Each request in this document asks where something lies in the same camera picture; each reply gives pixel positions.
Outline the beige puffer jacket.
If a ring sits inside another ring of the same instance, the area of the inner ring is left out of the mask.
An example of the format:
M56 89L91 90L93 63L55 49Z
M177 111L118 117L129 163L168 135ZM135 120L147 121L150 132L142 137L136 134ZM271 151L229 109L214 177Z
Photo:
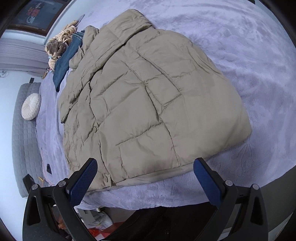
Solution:
M63 148L70 173L97 161L90 191L182 175L251 135L241 97L203 50L135 9L87 26L69 66Z

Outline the pile of striped clothes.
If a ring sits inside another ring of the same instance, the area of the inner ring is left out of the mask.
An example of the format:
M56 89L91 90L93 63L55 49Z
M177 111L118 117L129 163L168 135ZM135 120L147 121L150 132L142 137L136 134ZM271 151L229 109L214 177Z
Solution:
M55 69L57 60L64 54L72 42L72 35L77 31L79 21L74 20L67 24L60 33L49 39L45 45L45 52L49 56L48 65L51 70Z

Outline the round cream pleated pillow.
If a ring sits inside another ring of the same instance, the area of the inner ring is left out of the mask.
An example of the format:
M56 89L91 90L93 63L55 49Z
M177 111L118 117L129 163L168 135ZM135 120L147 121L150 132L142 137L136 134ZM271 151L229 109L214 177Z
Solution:
M31 121L39 113L41 96L38 93L30 94L23 102L21 114L24 120Z

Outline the grey quilted headboard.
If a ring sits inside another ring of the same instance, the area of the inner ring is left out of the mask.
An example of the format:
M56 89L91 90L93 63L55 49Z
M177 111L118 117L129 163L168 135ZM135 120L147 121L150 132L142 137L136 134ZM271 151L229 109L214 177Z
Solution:
M41 84L25 83L20 86L13 114L11 148L13 167L18 192L21 197L28 196L23 178L30 175L39 185L47 186L43 175L43 160L39 150L35 120L24 120L21 109L25 99L33 93L39 93Z

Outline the folded blue denim jeans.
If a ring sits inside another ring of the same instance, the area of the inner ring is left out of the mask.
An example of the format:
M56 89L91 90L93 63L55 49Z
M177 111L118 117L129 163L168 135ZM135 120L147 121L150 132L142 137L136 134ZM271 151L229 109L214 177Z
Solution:
M84 33L85 30L82 30L81 32L77 32L72 35L72 42L55 64L53 83L56 92L60 91L61 82L64 79L66 72L69 70L69 61L73 58L73 56L77 53L78 49L82 46Z

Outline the grey window curtain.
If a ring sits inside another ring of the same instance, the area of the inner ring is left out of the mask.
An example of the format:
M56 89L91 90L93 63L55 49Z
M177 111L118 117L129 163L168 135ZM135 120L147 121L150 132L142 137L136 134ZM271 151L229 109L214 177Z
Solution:
M43 45L1 38L1 70L24 71L41 76L48 67L48 54Z

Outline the lavender plush bed blanket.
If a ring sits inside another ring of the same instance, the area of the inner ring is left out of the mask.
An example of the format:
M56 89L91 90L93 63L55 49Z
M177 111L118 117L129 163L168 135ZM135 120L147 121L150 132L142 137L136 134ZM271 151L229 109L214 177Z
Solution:
M260 187L295 167L295 46L285 29L249 1L95 1L79 23L101 28L126 9L137 9L155 27L188 37L231 80L247 109L250 138L208 161L223 179ZM61 91L66 84L66 74ZM36 120L45 183L68 177L63 127L53 73L41 82ZM193 171L164 181L91 192L79 208L128 210L206 202Z

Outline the dark framed window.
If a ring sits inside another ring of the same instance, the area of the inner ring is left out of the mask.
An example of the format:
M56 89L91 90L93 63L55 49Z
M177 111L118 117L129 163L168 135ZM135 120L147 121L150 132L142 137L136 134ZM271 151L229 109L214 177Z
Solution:
M24 31L45 37L70 2L70 0L29 1L10 22L8 30Z

